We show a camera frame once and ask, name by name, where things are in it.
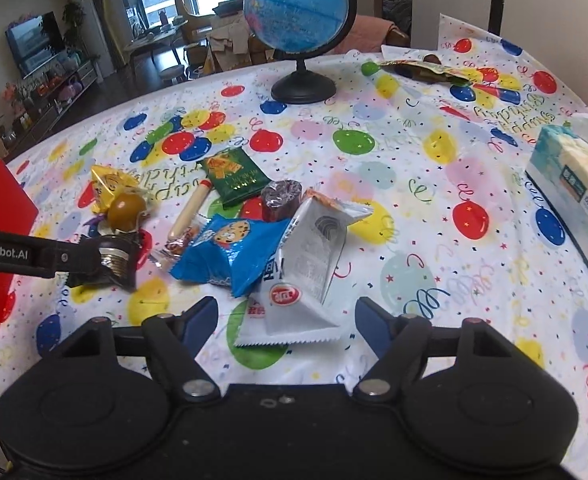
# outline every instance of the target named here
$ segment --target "stool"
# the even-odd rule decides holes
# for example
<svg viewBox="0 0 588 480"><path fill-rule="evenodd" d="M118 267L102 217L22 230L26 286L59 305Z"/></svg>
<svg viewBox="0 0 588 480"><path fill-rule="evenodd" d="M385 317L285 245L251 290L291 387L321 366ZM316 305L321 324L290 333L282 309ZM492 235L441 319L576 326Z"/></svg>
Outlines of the stool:
<svg viewBox="0 0 588 480"><path fill-rule="evenodd" d="M185 77L185 67L183 65L171 66L170 68L161 70L158 75L161 77L165 86L172 86L174 84L174 79L176 79L177 83L187 81L187 78Z"/></svg>

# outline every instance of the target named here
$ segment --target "balloon print tablecloth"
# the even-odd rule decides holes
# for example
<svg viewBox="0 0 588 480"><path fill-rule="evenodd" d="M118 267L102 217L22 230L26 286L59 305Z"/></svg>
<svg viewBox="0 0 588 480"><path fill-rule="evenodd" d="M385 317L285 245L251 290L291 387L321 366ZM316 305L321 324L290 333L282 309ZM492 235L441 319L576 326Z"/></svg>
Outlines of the balloon print tablecloth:
<svg viewBox="0 0 588 480"><path fill-rule="evenodd" d="M138 325L179 314L202 296L220 320L198 361L231 382L345 383L375 362L354 328L354 304L369 296L394 314L439 326L487 320L572 393L580 426L565 465L588 478L588 272L523 168L543 124L588 111L518 46L443 18L439 57L466 69L469 88L428 86L379 70L380 55L351 52L309 63L333 78L335 97L309 106L270 99L294 69L280 62L213 75L141 97L79 123L10 163L39 207L33 234L75 240L92 220L89 170L123 168L158 200L144 229L148 249L168 230L199 179L196 161L243 146L272 179L294 178L374 214L350 228L328 294L347 327L333 343L235 348L245 301L223 288L187 286L151 262L138 290L68 289L15 277L13 312L0 332L0 394L39 355L93 316ZM409 52L408 56L420 53ZM256 218L257 200L226 210L212 193L204 214ZM145 373L140 359L125 366ZM430 369L451 365L430 362Z"/></svg>

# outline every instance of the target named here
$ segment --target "globe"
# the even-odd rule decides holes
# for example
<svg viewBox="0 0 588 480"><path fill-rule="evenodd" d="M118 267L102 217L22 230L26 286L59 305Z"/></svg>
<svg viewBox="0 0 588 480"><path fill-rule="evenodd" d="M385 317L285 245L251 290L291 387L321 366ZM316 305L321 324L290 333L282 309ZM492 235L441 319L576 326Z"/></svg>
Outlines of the globe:
<svg viewBox="0 0 588 480"><path fill-rule="evenodd" d="M313 52L343 28L349 0L243 0L245 19L263 43L284 52Z"/></svg>
<svg viewBox="0 0 588 480"><path fill-rule="evenodd" d="M296 71L272 86L274 100L310 104L336 93L334 81L308 70L305 59L328 52L347 36L356 0L243 0L243 13L259 40L296 60Z"/></svg>

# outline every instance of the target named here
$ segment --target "television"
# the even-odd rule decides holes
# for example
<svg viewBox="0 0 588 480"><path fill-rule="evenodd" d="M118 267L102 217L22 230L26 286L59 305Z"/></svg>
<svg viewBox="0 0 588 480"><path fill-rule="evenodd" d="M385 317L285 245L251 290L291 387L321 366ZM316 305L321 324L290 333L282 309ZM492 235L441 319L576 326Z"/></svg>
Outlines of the television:
<svg viewBox="0 0 588 480"><path fill-rule="evenodd" d="M23 78L65 49L53 12L12 25L5 35Z"/></svg>

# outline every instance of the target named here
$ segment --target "black globe base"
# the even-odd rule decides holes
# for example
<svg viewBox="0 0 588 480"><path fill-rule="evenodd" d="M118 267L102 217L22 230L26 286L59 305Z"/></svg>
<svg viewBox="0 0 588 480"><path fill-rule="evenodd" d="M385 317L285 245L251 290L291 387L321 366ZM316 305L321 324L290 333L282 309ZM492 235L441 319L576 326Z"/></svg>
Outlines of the black globe base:
<svg viewBox="0 0 588 480"><path fill-rule="evenodd" d="M288 105L309 105L336 94L336 85L327 76L311 72L305 61L296 60L296 72L279 79L272 86L272 99Z"/></svg>

